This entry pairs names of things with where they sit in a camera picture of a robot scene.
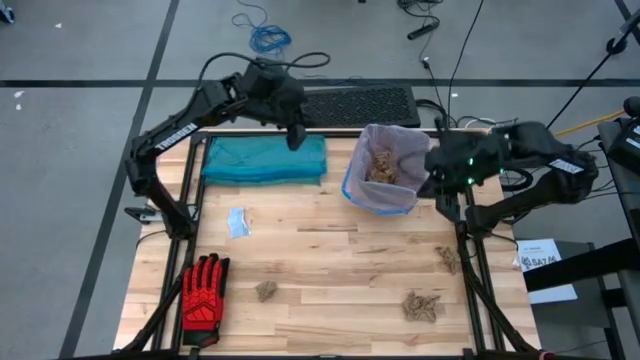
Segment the blue cloth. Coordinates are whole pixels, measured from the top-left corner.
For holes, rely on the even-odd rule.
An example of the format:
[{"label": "blue cloth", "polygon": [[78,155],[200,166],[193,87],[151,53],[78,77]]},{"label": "blue cloth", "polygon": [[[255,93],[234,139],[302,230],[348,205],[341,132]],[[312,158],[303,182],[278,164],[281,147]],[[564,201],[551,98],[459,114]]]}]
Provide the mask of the blue cloth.
[{"label": "blue cloth", "polygon": [[202,170],[207,184],[261,186],[320,184],[327,173],[324,137],[307,136],[290,151],[284,136],[218,137]]}]

